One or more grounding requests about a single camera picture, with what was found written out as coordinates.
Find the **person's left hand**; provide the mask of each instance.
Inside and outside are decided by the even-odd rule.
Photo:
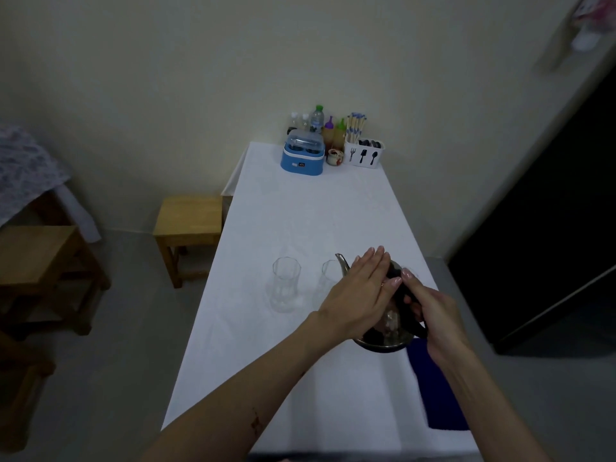
[[[402,283],[400,277],[386,278],[390,260],[382,246],[376,252],[369,248],[362,257],[355,258],[349,273],[332,287],[321,304],[318,313],[333,328],[338,341],[361,337],[381,318]]]

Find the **white utensil container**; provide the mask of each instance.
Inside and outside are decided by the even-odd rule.
[[[385,144],[383,144],[383,141],[378,140],[377,142],[381,145],[380,149],[377,147],[351,144],[345,141],[343,164],[357,165],[358,167],[366,167],[368,169],[377,168],[379,165],[379,160],[381,160],[381,154],[385,150]]]

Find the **wall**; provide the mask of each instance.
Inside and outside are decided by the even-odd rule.
[[[107,228],[221,191],[290,111],[363,111],[425,254],[448,252],[611,47],[548,72],[577,0],[0,0],[0,119]]]

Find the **folded napkin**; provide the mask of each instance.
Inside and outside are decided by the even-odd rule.
[[[406,353],[420,385],[427,425],[433,429],[468,430],[449,383],[427,353],[427,341],[414,338],[406,347]]]

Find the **bottle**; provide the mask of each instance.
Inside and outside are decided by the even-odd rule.
[[[289,128],[287,128],[287,135],[293,131],[294,129],[299,128],[299,120],[297,118],[297,112],[291,113],[291,122],[289,124]]]
[[[340,119],[340,123],[336,124],[334,129],[334,142],[331,145],[333,149],[344,151],[344,135],[346,134],[346,125],[344,124],[344,118]]]
[[[313,133],[321,133],[323,124],[325,123],[325,115],[323,114],[323,105],[317,105],[317,108],[310,116],[310,131]]]
[[[310,119],[308,118],[307,113],[304,113],[304,115],[302,115],[302,130],[310,131]]]
[[[332,123],[333,116],[329,116],[329,121],[323,126],[323,143],[325,144],[325,152],[329,151],[334,143],[334,123]]]

